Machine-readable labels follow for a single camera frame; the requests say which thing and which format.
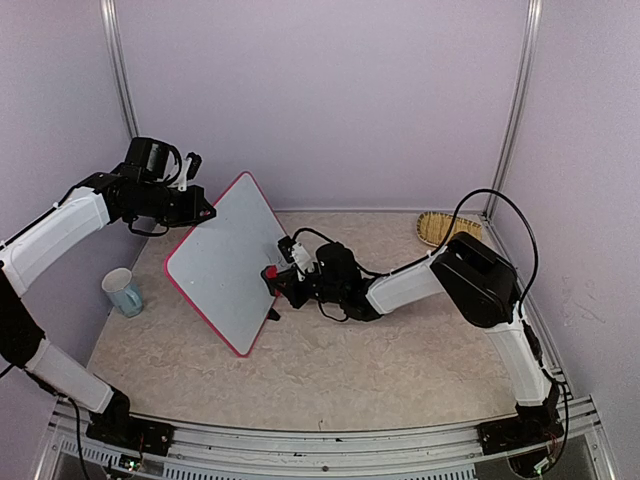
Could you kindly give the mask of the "red black whiteboard eraser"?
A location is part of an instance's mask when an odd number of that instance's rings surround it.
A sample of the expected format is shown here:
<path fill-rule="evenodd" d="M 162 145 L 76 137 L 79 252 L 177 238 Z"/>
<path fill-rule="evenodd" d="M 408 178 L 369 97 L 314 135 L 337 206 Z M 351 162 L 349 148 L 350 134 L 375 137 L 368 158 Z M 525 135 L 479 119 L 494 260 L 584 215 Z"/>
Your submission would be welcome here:
<path fill-rule="evenodd" d="M 265 267 L 262 271 L 261 271 L 261 277 L 263 279 L 273 279 L 278 275 L 278 271 L 277 271 L 277 267 L 275 265 L 270 265 Z"/>

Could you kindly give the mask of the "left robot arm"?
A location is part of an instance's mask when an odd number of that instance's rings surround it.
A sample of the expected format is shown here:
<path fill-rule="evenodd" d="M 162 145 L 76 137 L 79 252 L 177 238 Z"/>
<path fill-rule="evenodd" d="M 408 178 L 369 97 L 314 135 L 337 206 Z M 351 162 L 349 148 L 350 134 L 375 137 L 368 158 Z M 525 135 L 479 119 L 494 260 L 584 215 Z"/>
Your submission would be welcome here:
<path fill-rule="evenodd" d="M 72 186 L 62 199 L 1 244 L 1 356 L 55 392 L 101 415 L 102 430 L 121 445 L 140 434 L 127 398 L 47 339 L 22 298 L 50 266 L 88 236 L 117 221 L 154 220 L 166 230 L 215 217 L 202 187 L 193 184 L 196 153 L 148 137 L 131 140 L 123 162 Z"/>

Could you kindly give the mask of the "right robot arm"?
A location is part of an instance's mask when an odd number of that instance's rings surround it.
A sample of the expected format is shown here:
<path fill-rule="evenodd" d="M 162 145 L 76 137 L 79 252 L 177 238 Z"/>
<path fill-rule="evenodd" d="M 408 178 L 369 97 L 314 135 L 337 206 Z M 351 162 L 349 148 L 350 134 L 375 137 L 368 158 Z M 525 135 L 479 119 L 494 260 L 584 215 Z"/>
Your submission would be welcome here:
<path fill-rule="evenodd" d="M 272 296 L 286 298 L 295 309 L 309 301 L 318 307 L 334 304 L 343 321 L 370 322 L 445 292 L 468 323 L 486 331 L 505 364 L 518 412 L 512 436 L 531 444 L 549 429 L 559 386 L 526 320 L 514 268 L 481 241 L 457 233 L 441 252 L 388 274 L 365 270 L 336 241 L 321 245 L 314 255 L 289 236 L 278 247 L 289 268 L 267 266 L 261 277 Z"/>

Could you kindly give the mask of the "pink framed whiteboard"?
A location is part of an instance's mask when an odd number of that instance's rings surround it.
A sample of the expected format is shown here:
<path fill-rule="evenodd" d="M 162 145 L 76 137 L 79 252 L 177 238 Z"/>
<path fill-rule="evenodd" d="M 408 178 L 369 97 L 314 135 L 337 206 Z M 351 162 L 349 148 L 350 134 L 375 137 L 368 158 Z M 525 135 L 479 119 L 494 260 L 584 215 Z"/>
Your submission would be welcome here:
<path fill-rule="evenodd" d="M 261 273 L 288 267 L 278 249 L 286 235 L 249 172 L 214 204 L 216 217 L 192 228 L 165 260 L 165 274 L 238 357 L 253 350 L 276 297 Z"/>

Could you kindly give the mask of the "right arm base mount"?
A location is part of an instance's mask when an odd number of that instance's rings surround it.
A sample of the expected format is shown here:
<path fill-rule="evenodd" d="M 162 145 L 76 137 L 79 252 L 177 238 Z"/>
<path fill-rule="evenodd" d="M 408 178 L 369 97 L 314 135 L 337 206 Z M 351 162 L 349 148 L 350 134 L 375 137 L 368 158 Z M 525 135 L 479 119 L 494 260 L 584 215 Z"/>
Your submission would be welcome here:
<path fill-rule="evenodd" d="M 508 452 L 562 437 L 564 427 L 556 406 L 553 399 L 534 407 L 517 404 L 515 416 L 479 424 L 477 432 L 483 454 Z"/>

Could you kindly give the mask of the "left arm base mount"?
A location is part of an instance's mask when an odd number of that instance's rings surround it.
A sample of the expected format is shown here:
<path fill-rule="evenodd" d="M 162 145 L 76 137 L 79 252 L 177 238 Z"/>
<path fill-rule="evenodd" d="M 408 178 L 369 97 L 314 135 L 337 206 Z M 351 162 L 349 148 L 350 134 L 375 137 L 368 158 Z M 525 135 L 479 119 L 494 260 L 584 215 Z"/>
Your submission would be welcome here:
<path fill-rule="evenodd" d="M 88 438 L 105 444 L 135 450 L 139 453 L 166 457 L 172 445 L 175 427 L 157 420 L 130 414 L 130 400 L 115 390 L 101 413 L 90 412 L 86 430 Z"/>

